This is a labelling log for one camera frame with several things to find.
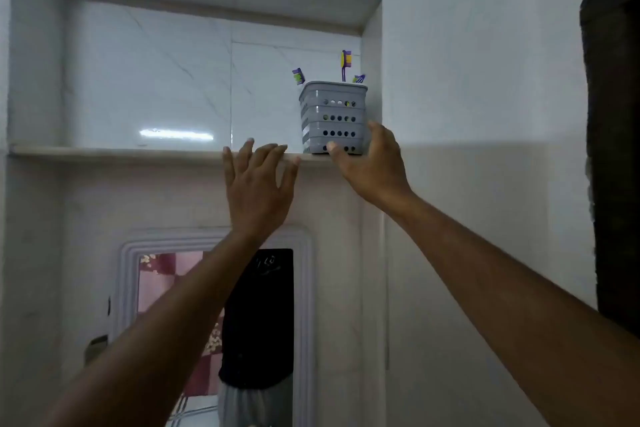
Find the person's left hand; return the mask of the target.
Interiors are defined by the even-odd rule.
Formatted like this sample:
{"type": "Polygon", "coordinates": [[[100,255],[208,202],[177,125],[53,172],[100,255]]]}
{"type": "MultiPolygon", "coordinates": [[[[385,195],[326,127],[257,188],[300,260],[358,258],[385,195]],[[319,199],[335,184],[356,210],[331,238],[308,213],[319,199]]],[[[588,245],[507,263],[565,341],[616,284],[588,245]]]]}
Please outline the person's left hand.
{"type": "Polygon", "coordinates": [[[260,247],[278,228],[289,213],[294,194],[282,194],[278,166],[283,161],[287,145],[278,145],[276,172],[252,172],[254,140],[247,139],[237,153],[233,153],[235,181],[226,188],[230,223],[234,234],[243,236],[260,247]]]}

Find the person's right hand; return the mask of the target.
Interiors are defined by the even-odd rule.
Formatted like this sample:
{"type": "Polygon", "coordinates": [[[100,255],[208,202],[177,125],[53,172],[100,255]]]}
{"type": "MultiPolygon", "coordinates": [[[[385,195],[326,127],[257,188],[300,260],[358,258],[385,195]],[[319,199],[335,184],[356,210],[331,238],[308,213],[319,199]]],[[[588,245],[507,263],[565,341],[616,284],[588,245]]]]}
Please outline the person's right hand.
{"type": "Polygon", "coordinates": [[[404,161],[394,134],[385,126],[369,121],[371,142],[366,155],[357,158],[353,178],[345,178],[354,191],[389,216],[408,216],[420,207],[420,198],[406,178],[404,161]]]}

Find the grey perforated toothbrush holder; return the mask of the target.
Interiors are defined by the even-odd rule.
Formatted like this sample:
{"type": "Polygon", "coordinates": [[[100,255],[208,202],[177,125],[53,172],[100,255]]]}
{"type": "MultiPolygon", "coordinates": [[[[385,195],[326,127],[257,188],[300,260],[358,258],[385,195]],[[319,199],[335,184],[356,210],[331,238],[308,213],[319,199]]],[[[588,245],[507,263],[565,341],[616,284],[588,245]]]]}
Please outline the grey perforated toothbrush holder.
{"type": "Polygon", "coordinates": [[[306,82],[299,95],[303,153],[327,154],[333,141],[350,155],[362,155],[367,90],[361,83],[306,82]]]}

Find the person's right forearm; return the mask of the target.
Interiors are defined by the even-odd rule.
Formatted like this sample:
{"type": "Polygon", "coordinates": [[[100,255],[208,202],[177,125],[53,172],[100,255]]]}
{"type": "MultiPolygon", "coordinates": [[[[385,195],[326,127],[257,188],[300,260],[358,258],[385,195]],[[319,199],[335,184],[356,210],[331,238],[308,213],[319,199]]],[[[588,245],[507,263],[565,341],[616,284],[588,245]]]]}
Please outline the person's right forearm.
{"type": "Polygon", "coordinates": [[[640,340],[414,192],[388,214],[550,427],[640,427],[640,340]]]}

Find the person's left forearm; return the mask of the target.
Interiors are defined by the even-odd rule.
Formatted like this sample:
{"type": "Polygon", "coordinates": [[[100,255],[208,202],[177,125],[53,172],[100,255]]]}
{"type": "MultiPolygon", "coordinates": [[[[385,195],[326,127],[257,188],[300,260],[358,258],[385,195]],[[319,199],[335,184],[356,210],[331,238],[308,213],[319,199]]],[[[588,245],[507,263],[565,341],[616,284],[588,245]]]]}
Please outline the person's left forearm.
{"type": "Polygon", "coordinates": [[[268,237],[233,228],[82,370],[41,426],[164,427],[230,293],[268,237]]]}

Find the white marble niche shelf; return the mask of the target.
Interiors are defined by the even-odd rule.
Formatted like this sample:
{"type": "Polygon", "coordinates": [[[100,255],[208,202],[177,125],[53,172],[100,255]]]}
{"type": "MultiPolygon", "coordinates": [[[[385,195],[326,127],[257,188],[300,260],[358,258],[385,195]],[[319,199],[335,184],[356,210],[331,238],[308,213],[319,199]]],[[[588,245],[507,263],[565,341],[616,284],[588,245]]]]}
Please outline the white marble niche shelf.
{"type": "Polygon", "coordinates": [[[219,166],[221,151],[76,148],[11,144],[9,156],[60,164],[140,164],[155,166],[219,166]]]}

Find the dark brown wooden door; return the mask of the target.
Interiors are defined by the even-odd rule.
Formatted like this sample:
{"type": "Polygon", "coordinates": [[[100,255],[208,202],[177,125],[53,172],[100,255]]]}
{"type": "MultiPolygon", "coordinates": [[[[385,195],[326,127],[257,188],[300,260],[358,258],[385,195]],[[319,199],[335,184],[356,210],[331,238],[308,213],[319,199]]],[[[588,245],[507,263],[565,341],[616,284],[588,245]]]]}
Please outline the dark brown wooden door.
{"type": "Polygon", "coordinates": [[[582,0],[598,311],[640,338],[640,0],[582,0]]]}

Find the white framed wall mirror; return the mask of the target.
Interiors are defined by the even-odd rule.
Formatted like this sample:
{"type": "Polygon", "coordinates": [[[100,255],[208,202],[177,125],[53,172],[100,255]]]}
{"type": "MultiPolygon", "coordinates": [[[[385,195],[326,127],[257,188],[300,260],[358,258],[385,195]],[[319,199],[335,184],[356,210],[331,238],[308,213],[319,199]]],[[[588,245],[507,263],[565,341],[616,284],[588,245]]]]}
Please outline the white framed wall mirror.
{"type": "MultiPolygon", "coordinates": [[[[220,243],[230,229],[151,229],[118,252],[109,298],[109,341],[220,243]]],[[[312,240],[284,227],[261,245],[220,313],[205,350],[166,427],[219,427],[220,369],[238,386],[259,386],[290,373],[292,427],[317,427],[315,293],[312,240]]]]}

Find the small grey wall fitting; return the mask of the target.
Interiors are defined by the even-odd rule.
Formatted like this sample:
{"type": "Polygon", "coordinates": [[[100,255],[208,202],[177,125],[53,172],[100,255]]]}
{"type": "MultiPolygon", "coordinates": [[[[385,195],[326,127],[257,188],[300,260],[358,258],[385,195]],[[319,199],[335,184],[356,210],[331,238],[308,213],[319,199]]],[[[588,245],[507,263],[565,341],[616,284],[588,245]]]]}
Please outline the small grey wall fitting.
{"type": "Polygon", "coordinates": [[[109,345],[108,334],[93,338],[84,349],[84,367],[100,356],[109,345]]]}

